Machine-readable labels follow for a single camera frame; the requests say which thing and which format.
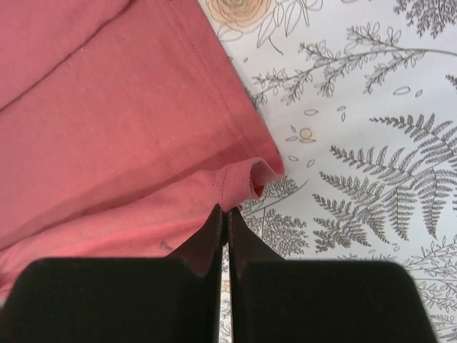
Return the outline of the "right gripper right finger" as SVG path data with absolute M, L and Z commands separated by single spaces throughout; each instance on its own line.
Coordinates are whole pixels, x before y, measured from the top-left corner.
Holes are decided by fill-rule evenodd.
M 235 342 L 434 342 L 408 272 L 383 261 L 286 260 L 227 216 Z

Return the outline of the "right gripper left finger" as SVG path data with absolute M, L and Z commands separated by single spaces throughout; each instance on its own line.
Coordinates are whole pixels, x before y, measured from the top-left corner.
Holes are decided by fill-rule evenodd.
M 3 342 L 216 342 L 224 214 L 163 258 L 43 258 L 1 311 Z

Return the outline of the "salmon pink polo shirt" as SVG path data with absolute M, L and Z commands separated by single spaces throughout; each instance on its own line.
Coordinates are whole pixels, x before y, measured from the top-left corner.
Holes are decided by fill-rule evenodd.
M 1 298 L 44 257 L 159 257 L 281 155 L 197 1 L 1 3 Z

